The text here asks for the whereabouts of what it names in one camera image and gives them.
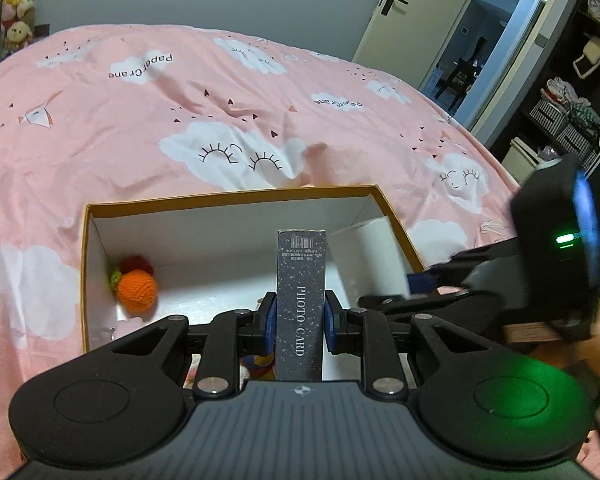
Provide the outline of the long white cardboard box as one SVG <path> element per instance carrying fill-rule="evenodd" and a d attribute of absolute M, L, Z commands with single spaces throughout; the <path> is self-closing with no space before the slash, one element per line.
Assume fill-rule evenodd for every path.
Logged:
<path fill-rule="evenodd" d="M 411 295 L 403 252 L 387 217 L 332 232 L 327 244 L 351 308 L 366 296 Z"/>

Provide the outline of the dark photo card box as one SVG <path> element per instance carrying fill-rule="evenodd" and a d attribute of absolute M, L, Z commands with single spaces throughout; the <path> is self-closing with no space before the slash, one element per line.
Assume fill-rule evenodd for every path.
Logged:
<path fill-rule="evenodd" d="M 322 379 L 326 232 L 277 233 L 276 377 L 282 382 Z"/>

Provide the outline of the crochet orange red flower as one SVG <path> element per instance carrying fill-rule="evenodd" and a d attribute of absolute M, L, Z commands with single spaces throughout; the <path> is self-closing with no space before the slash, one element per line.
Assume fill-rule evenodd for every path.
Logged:
<path fill-rule="evenodd" d="M 126 257 L 114 266 L 109 272 L 109 286 L 119 304 L 131 314 L 145 314 L 157 303 L 155 270 L 143 256 Z"/>

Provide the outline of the orange cardboard storage box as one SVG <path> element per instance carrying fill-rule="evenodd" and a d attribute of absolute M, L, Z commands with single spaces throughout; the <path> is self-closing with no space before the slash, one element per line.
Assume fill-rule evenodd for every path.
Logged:
<path fill-rule="evenodd" d="M 89 204 L 85 209 L 81 314 L 83 347 L 119 336 L 130 314 L 109 286 L 111 270 L 142 256 L 155 270 L 158 299 L 143 314 L 170 314 L 204 324 L 235 309 L 255 309 L 276 289 L 280 230 L 341 231 L 386 217 L 407 272 L 424 268 L 386 196 L 377 186 L 290 188 Z"/>

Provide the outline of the dark storage shelf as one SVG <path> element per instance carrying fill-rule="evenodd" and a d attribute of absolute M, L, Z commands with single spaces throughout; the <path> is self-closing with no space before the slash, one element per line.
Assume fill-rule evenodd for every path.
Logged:
<path fill-rule="evenodd" d="M 490 152 L 504 160 L 513 140 L 539 157 L 577 154 L 587 174 L 600 164 L 600 0 L 576 0 Z"/>

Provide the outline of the pink cloud print duvet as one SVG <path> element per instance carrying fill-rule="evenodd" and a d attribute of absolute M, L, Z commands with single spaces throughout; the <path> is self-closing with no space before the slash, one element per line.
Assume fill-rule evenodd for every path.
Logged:
<path fill-rule="evenodd" d="M 102 25 L 0 63 L 0 479 L 9 400 L 76 356 L 84 209 L 376 184 L 426 264 L 513 233 L 516 183 L 400 78 L 237 32 Z"/>

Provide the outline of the cream room door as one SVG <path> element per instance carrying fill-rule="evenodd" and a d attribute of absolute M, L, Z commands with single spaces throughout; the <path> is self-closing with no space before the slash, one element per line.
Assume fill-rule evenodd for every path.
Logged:
<path fill-rule="evenodd" d="M 420 89 L 471 0 L 380 0 L 353 62 Z"/>

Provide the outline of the hanging plush toy stack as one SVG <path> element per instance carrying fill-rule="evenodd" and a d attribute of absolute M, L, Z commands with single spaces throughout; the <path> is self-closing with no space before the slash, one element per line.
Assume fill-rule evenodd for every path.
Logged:
<path fill-rule="evenodd" d="M 36 0 L 2 0 L 0 58 L 4 60 L 34 40 Z"/>

